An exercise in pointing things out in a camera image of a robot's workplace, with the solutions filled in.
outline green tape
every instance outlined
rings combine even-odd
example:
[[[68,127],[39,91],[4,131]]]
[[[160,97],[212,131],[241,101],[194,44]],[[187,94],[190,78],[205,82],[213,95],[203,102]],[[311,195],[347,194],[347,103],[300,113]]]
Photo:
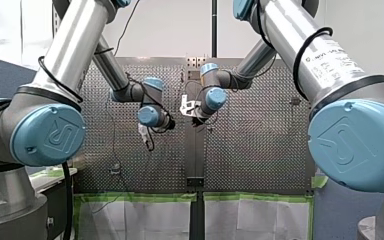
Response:
[[[47,177],[62,177],[64,176],[64,172],[62,169],[52,170],[46,173],[46,170],[42,170],[40,172],[31,174],[30,177],[38,177],[38,176],[47,176]]]
[[[80,228],[80,207],[82,206],[82,202],[79,198],[74,198],[74,209],[73,209],[73,215],[74,215],[74,233],[75,233],[75,240],[79,239],[79,228]]]
[[[323,188],[327,180],[329,180],[326,176],[315,176],[311,178],[311,188]]]
[[[117,193],[77,194],[76,199],[86,202],[143,202],[143,203],[173,203],[194,202],[196,194],[143,194],[143,193]]]
[[[313,225],[314,225],[314,197],[309,197],[311,201],[309,202],[309,213],[308,213],[308,240],[313,240],[314,232],[313,232]]]
[[[306,196],[286,196],[260,193],[204,193],[205,201],[239,201],[243,199],[288,203],[308,203],[311,201],[311,199]]]

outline pegboard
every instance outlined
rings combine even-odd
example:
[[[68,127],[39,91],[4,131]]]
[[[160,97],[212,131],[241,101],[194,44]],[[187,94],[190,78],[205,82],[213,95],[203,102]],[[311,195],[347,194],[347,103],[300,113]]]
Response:
[[[163,104],[176,120],[175,130],[153,134],[155,150],[148,152],[138,133],[139,103],[115,103],[110,88],[92,64],[82,89],[82,114],[87,125],[83,147],[85,167],[79,171],[76,191],[185,192],[184,121],[178,109],[185,59],[121,59],[134,79],[158,77],[164,81]],[[121,174],[109,169],[121,165]]]
[[[207,61],[222,69],[240,63]],[[250,89],[230,92],[217,124],[207,131],[205,191],[307,194],[315,171],[307,151],[308,113],[309,104],[281,60]]]
[[[240,59],[206,62],[232,69]],[[163,104],[174,115],[176,129],[154,134],[156,149],[149,153],[137,132],[139,103],[110,101],[109,86],[92,64],[83,87],[88,130],[85,167],[79,171],[76,190],[186,192],[185,167],[191,161],[186,148],[194,145],[186,142],[190,119],[181,116],[179,108],[184,76],[193,67],[190,59],[119,58],[119,63],[135,79],[154,76],[164,81]],[[229,93],[217,123],[202,139],[205,191],[305,194],[311,189],[314,163],[306,142],[309,106],[302,99],[292,105],[297,97],[292,76],[281,61],[254,80],[251,89]],[[110,175],[109,169],[117,163],[121,175]]]

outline robotic arm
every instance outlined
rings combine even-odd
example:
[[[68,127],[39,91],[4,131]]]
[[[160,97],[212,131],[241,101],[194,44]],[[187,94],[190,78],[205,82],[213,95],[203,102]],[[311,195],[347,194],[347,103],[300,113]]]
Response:
[[[78,95],[93,58],[117,102],[141,102],[139,122],[168,130],[175,126],[162,106],[158,78],[133,80],[117,64],[101,36],[127,0],[73,0],[32,83],[0,101],[0,166],[53,166],[72,157],[85,136]]]
[[[317,0],[303,2],[234,1],[235,17],[263,39],[230,76],[215,64],[202,67],[205,92],[192,117],[208,119],[226,101],[222,89],[236,88],[232,78],[238,89],[248,88],[277,52],[311,103],[308,146],[317,165],[343,186],[384,193],[384,76],[366,73],[332,39],[332,29],[317,26]]]

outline white wall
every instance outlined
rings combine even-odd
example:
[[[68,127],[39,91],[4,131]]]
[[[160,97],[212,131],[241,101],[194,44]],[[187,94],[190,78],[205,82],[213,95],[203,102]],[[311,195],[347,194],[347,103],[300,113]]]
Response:
[[[1,1],[21,3],[21,8],[0,12],[6,16],[0,18],[0,58],[37,67],[34,66],[36,58],[46,52],[52,37],[47,23],[51,19],[51,1]],[[136,1],[121,9],[115,21],[105,28],[104,36],[110,46],[116,46]],[[232,2],[219,0],[219,57],[244,57],[259,40],[248,23],[233,17]],[[384,0],[320,0],[316,21],[321,26],[332,26],[334,38],[366,71],[384,74]],[[22,31],[19,34],[14,33],[14,23],[21,24],[17,28]],[[10,59],[14,52],[22,56]],[[118,53],[118,56],[128,57],[209,55],[211,0],[141,0]]]
[[[119,10],[104,36],[117,45],[136,0]],[[316,17],[324,22],[324,11]],[[233,0],[218,1],[218,57],[244,57],[260,36],[233,17]],[[117,56],[184,57],[211,55],[211,0],[141,0]]]
[[[104,31],[115,47],[136,0]],[[211,53],[210,0],[141,0],[117,56],[184,57]]]
[[[384,74],[384,0],[325,0],[334,39],[367,72]]]

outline white cloth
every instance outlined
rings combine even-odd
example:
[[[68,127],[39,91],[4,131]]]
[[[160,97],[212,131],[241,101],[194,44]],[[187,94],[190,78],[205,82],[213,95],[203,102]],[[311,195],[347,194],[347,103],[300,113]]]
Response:
[[[238,199],[205,202],[207,240],[308,240],[309,203]]]
[[[22,0],[23,53],[22,65],[38,70],[37,59],[52,44],[52,0]]]
[[[0,60],[21,65],[21,0],[0,0]]]
[[[79,240],[189,240],[190,203],[89,202],[80,208]]]

